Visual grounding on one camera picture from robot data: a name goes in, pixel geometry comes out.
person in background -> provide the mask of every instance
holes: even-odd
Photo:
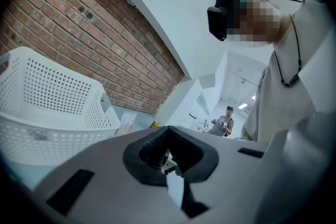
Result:
[[[214,134],[218,136],[227,137],[231,135],[232,129],[234,126],[234,120],[232,119],[233,107],[228,106],[226,108],[226,114],[219,117],[218,120],[214,119],[211,121],[213,123],[212,129],[208,132],[208,134]]]
[[[211,15],[220,13],[222,17],[215,19],[225,21],[217,23]],[[227,37],[274,49],[241,130],[242,139],[268,144],[277,132],[314,115],[315,107],[298,73],[333,27],[323,0],[302,0],[294,14],[281,13],[268,0],[217,0],[208,17],[212,34],[221,41]]]

white laundry basket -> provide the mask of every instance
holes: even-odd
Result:
[[[119,128],[100,82],[26,47],[1,64],[0,150],[9,161],[59,165]]]

red brick wall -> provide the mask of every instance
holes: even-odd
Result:
[[[155,114],[184,76],[126,0],[11,0],[1,53],[27,46],[100,81],[111,103]]]

black lanyard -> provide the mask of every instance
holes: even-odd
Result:
[[[302,62],[301,62],[301,55],[300,55],[300,46],[299,46],[299,39],[298,39],[298,34],[296,33],[296,28],[295,28],[295,24],[293,22],[293,18],[292,16],[290,16],[290,19],[292,20],[292,23],[293,23],[293,27],[294,27],[294,31],[295,31],[295,36],[296,36],[296,43],[298,45],[298,53],[299,53],[299,68],[298,68],[298,72],[294,75],[294,77],[292,77],[292,79],[286,83],[282,77],[282,73],[281,73],[281,69],[280,69],[280,65],[279,65],[279,60],[278,60],[278,57],[277,57],[277,54],[276,52],[274,51],[274,54],[275,54],[275,58],[277,59],[277,62],[278,62],[278,67],[279,67],[279,71],[280,71],[280,76],[281,76],[281,83],[285,86],[285,87],[290,87],[292,86],[295,82],[297,82],[299,80],[299,72],[301,70],[301,67],[302,67]]]

yellow object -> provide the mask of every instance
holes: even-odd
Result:
[[[157,120],[153,121],[152,125],[150,126],[150,128],[154,127],[160,127],[160,123]]]

